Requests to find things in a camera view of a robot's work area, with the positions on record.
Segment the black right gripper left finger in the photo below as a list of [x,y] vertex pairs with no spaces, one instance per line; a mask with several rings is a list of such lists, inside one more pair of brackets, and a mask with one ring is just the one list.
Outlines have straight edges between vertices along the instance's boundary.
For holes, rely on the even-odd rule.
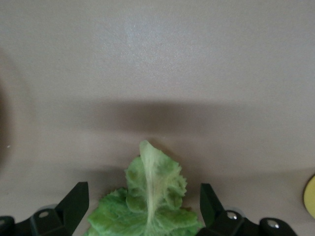
[[71,236],[89,208],[89,186],[77,183],[54,207],[46,207],[28,219],[15,222],[12,216],[0,217],[2,236]]

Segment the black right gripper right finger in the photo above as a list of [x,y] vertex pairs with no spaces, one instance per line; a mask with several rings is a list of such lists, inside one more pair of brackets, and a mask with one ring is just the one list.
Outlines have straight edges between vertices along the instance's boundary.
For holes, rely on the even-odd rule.
[[234,210],[225,210],[208,183],[200,185],[200,211],[205,227],[197,236],[297,236],[280,219],[267,217],[255,224]]

